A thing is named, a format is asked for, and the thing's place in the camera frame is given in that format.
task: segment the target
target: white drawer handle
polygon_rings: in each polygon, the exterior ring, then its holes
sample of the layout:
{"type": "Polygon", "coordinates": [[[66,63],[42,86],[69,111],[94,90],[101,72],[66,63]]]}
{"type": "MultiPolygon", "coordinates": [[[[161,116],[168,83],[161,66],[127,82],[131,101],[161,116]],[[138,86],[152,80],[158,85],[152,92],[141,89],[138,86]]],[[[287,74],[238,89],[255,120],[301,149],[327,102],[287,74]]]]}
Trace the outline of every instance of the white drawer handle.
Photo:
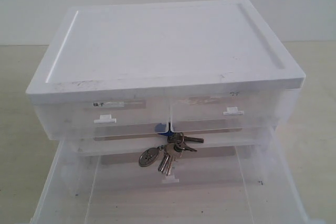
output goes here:
{"type": "Polygon", "coordinates": [[[227,107],[223,115],[244,115],[244,110],[238,110],[238,107],[227,107]]]}
{"type": "Polygon", "coordinates": [[[99,119],[95,119],[94,123],[116,123],[117,119],[112,118],[112,115],[100,115],[99,119]]]}

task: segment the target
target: white lid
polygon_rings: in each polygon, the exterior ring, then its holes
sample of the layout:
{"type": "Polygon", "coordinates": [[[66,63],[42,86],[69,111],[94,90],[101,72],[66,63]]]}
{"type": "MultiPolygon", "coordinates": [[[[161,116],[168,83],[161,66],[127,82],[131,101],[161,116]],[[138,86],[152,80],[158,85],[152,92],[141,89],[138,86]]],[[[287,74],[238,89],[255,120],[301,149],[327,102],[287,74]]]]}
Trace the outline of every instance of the white lid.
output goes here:
{"type": "Polygon", "coordinates": [[[304,77],[249,0],[73,7],[26,92],[43,104],[291,89],[304,77]]]}

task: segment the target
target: beige floor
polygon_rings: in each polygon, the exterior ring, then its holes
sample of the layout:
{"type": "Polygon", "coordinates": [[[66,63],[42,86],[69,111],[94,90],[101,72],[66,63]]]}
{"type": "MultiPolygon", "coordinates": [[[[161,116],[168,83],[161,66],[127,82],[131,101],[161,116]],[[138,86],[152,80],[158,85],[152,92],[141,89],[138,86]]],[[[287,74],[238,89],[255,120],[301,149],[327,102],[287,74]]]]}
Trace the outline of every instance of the beige floor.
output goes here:
{"type": "MultiPolygon", "coordinates": [[[[336,41],[285,46],[307,74],[297,107],[277,134],[311,218],[336,221],[336,41]]],[[[25,89],[46,46],[0,47],[0,222],[28,223],[57,147],[25,89]]]]}

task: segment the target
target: oval key fob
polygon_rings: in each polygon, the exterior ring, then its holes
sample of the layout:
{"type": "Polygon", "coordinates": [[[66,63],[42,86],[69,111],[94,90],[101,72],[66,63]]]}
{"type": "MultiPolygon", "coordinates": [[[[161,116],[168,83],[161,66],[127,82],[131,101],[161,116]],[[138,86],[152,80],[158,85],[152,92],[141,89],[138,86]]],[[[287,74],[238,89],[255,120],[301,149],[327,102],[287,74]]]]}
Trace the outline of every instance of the oval key fob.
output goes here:
{"type": "Polygon", "coordinates": [[[158,158],[160,151],[158,148],[149,148],[144,151],[139,158],[139,165],[141,167],[150,166],[158,158]]]}

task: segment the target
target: storage organizer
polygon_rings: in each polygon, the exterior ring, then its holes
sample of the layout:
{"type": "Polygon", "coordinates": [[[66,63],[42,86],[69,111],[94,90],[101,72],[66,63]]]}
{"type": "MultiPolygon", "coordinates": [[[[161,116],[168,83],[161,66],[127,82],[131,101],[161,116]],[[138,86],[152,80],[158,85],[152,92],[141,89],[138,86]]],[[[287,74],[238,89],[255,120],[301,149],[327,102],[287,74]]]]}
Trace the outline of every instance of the storage organizer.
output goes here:
{"type": "Polygon", "coordinates": [[[31,222],[313,223],[274,135],[304,78],[248,0],[71,8],[27,89],[60,141],[31,222]],[[205,143],[166,177],[138,158],[169,127],[205,143]]]}

